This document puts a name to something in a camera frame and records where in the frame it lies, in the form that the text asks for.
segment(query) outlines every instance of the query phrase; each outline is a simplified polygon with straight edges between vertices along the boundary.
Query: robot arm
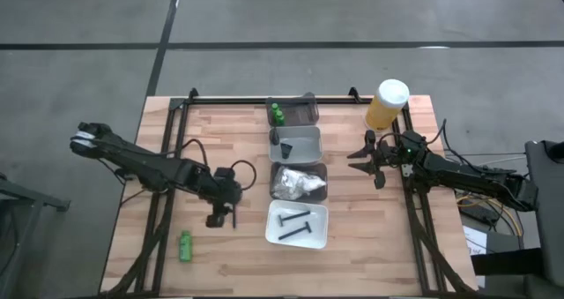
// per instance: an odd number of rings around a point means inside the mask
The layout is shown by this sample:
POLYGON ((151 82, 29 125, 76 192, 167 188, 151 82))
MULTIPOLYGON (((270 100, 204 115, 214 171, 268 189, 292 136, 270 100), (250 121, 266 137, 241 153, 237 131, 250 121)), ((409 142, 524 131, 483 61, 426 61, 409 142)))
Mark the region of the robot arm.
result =
POLYGON ((350 167, 375 174, 376 189, 385 184, 383 166, 401 167, 414 191, 429 192, 434 186, 445 186, 497 198, 502 204, 517 211, 535 210, 537 187, 515 170, 488 168, 448 161, 427 148, 425 138, 415 131, 406 131, 397 146, 388 146, 385 140, 375 148, 375 134, 367 131, 365 147, 348 156, 370 156, 366 163, 351 163, 350 167))
POLYGON ((232 168, 217 168, 212 176, 203 163, 150 152, 122 139, 103 123, 81 123, 70 140, 73 153, 110 161, 122 173, 136 175, 149 191, 176 188, 198 195, 212 204, 212 214, 206 221, 208 228, 222 227, 225 215, 233 212, 226 204, 234 208, 241 201, 241 185, 234 180, 232 168))

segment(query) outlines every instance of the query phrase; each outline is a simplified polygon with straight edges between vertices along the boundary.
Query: wooden table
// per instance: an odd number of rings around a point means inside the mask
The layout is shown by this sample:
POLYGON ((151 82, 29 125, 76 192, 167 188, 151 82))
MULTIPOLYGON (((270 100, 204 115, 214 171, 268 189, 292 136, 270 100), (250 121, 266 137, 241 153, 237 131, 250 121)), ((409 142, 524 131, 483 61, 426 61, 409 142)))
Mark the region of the wooden table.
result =
MULTIPOLYGON (((155 152, 160 150, 168 103, 168 97, 147 99, 138 145, 155 152)), ((414 129, 432 138, 438 129, 430 97, 412 96, 409 103, 414 129)), ((346 155, 363 147, 366 110, 366 105, 319 106, 317 125, 322 133, 323 163, 329 178, 329 195, 323 202, 330 210, 329 236, 323 250, 309 250, 268 243, 264 238, 271 202, 269 127, 264 106, 190 105, 184 139, 199 138, 204 143, 211 169, 229 167, 234 161, 245 159, 256 166, 258 176, 255 186, 244 192, 237 207, 235 231, 227 223, 230 217, 223 228, 206 228, 205 217, 211 207, 195 195, 177 191, 161 295, 419 294, 399 171, 386 169, 386 187, 377 191, 372 176, 347 167, 346 155), (183 230, 193 235, 191 263, 178 260, 183 230)), ((440 152, 441 141, 433 143, 431 149, 440 152)), ((182 156, 201 160, 197 146, 189 146, 182 156)), ((251 179, 250 168, 236 167, 236 180, 243 186, 251 179)), ((139 189, 139 183, 128 183, 124 198, 139 189)), ((464 281, 475 288, 452 190, 433 189, 429 200, 442 253, 464 281)), ((119 212, 102 290, 112 288, 140 252, 149 204, 150 193, 144 193, 119 212)), ((428 254, 426 262, 432 280, 428 254)), ((147 287, 151 285, 153 264, 150 261, 147 287)))

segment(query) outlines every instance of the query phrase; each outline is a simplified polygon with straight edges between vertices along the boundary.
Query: orange juice bottle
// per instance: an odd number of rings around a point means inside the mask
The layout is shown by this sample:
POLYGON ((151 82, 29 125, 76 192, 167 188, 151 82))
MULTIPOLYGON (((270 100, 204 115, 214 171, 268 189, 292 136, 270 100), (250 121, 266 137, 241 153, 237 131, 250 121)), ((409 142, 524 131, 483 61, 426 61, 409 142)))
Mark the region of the orange juice bottle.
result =
POLYGON ((397 79, 383 81, 370 103, 366 116, 367 127, 378 131, 391 126, 397 114, 409 100, 409 87, 397 79))

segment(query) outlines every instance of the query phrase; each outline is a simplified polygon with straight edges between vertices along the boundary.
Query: small green bottle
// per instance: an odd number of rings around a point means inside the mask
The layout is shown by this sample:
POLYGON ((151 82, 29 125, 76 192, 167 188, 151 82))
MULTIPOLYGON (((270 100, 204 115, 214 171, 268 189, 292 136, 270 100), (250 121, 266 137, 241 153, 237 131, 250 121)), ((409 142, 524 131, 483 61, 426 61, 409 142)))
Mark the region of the small green bottle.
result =
POLYGON ((280 111, 280 106, 277 103, 272 103, 271 108, 272 108, 272 118, 274 119, 274 123, 276 125, 279 125, 276 114, 280 111))
POLYGON ((192 261, 192 235, 189 231, 182 231, 179 250, 178 257, 181 262, 192 261))
POLYGON ((284 113, 281 110, 274 114, 274 120, 278 126, 284 126, 284 113))

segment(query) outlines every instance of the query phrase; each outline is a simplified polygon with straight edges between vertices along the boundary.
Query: black screw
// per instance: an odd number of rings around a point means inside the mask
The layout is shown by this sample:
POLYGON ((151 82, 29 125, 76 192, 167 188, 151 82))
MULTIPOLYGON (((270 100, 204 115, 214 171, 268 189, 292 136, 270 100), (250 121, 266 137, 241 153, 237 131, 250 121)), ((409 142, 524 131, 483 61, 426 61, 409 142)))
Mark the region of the black screw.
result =
POLYGON ((304 213, 299 213, 299 214, 291 215, 291 216, 288 216, 288 217, 285 217, 285 218, 282 218, 282 215, 279 214, 279 215, 278 215, 278 220, 280 221, 280 227, 283 227, 283 226, 284 226, 284 222, 285 222, 285 221, 297 219, 297 218, 299 218, 299 217, 306 216, 306 215, 310 215, 310 214, 311 214, 310 211, 306 211, 306 212, 304 212, 304 213))
POLYGON ((287 238, 287 237, 290 237, 290 236, 292 236, 292 235, 296 235, 296 234, 298 234, 298 233, 300 233, 301 231, 304 231, 304 230, 307 230, 307 231, 311 234, 311 227, 309 226, 309 222, 307 222, 307 221, 306 221, 306 226, 305 226, 305 227, 303 227, 303 228, 298 228, 298 229, 296 229, 296 230, 294 230, 294 231, 292 231, 292 232, 290 232, 290 233, 284 234, 284 235, 282 235, 281 237, 279 237, 278 240, 281 241, 281 240, 283 240, 283 239, 285 239, 285 238, 287 238))

